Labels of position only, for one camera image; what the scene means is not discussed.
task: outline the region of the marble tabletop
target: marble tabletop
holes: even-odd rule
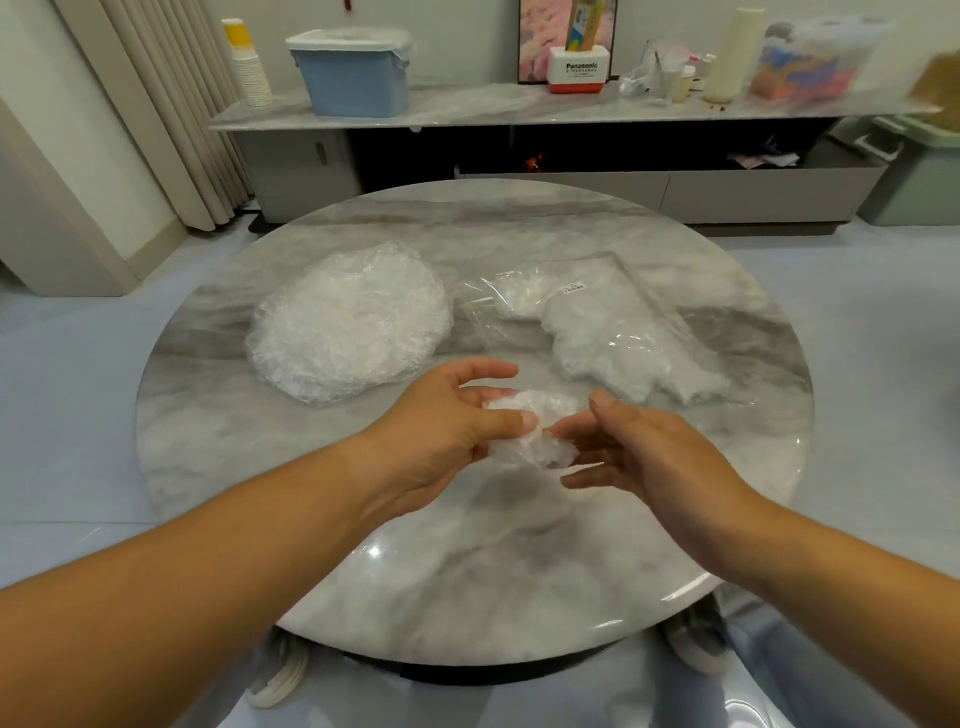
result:
[[[229,486],[360,430],[403,384],[315,408],[257,379],[244,351],[253,308],[335,251],[404,243],[441,272],[486,255],[512,260],[619,254],[720,353],[723,400],[681,411],[757,490],[788,502],[813,422],[804,354],[757,282],[701,235],[606,195],[545,182],[462,180],[400,187],[327,207],[264,237],[212,276],[170,321],[137,402],[137,452],[169,520]],[[454,336],[438,362],[460,351]],[[549,352],[503,354],[514,386],[582,398]],[[374,658],[502,665],[619,640],[716,587],[650,511],[616,490],[567,491],[556,473],[485,461],[436,502],[390,522],[280,625]]]
[[[486,84],[420,86],[410,89],[410,108],[387,119],[318,116],[306,91],[278,94],[268,107],[233,104],[209,124],[216,132],[276,132],[308,129],[472,127],[525,124],[597,124],[626,121],[709,121],[791,117],[877,116],[937,110],[906,98],[898,86],[853,91],[842,99],[770,102],[751,96],[725,106],[694,93],[684,104],[622,98],[612,82],[598,94],[550,93],[543,85]]]

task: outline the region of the curtain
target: curtain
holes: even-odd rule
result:
[[[207,122],[237,100],[200,0],[55,0],[177,215],[212,231],[252,196],[229,137]]]

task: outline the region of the fingernail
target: fingernail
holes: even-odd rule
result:
[[[604,392],[602,389],[598,389],[590,395],[590,401],[597,409],[607,409],[607,407],[616,402],[612,395]]]
[[[533,412],[523,411],[523,431],[524,432],[533,432],[537,429],[537,425],[540,424],[540,418],[537,417]]]

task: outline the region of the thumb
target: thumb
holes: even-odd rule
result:
[[[590,395],[590,411],[597,423],[625,447],[639,447],[648,431],[648,424],[636,407],[624,404],[602,390]]]
[[[518,409],[478,409],[475,410],[473,434],[475,445],[490,440],[513,440],[537,429],[540,423],[533,412]]]

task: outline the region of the bundle of plastic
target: bundle of plastic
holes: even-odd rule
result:
[[[453,326],[444,285],[394,243],[331,255],[256,310],[247,352],[298,400],[328,404],[415,376]]]
[[[511,344],[495,319],[538,318],[567,376],[595,378],[636,404],[657,386],[684,403],[730,391],[716,355],[613,254],[531,264],[483,284],[493,291],[495,318],[489,306],[470,312],[491,348]]]
[[[491,443],[490,455],[511,465],[536,465],[540,468],[569,468],[577,456],[573,443],[558,440],[544,432],[564,417],[575,415],[577,401],[567,395],[528,390],[487,403],[487,409],[521,409],[540,418],[537,429],[516,440]]]

